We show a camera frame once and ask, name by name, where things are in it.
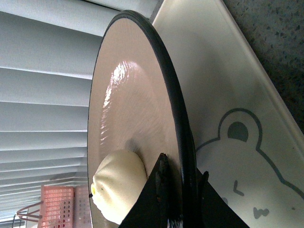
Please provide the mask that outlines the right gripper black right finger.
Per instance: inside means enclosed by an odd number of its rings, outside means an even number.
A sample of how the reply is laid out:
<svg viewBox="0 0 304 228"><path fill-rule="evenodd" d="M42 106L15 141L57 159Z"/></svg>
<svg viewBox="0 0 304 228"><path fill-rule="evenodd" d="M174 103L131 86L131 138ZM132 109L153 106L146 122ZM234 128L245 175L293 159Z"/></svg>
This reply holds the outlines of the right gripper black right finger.
<svg viewBox="0 0 304 228"><path fill-rule="evenodd" d="M247 228L208 182L209 173L198 172L199 228Z"/></svg>

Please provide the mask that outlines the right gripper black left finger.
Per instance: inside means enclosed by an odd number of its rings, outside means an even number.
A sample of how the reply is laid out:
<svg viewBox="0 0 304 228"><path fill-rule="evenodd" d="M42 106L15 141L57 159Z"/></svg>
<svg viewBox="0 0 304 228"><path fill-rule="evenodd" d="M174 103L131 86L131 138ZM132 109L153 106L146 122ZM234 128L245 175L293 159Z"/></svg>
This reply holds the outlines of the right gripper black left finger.
<svg viewBox="0 0 304 228"><path fill-rule="evenodd" d="M170 177L167 155L161 153L138 200L121 222L122 228L168 226Z"/></svg>

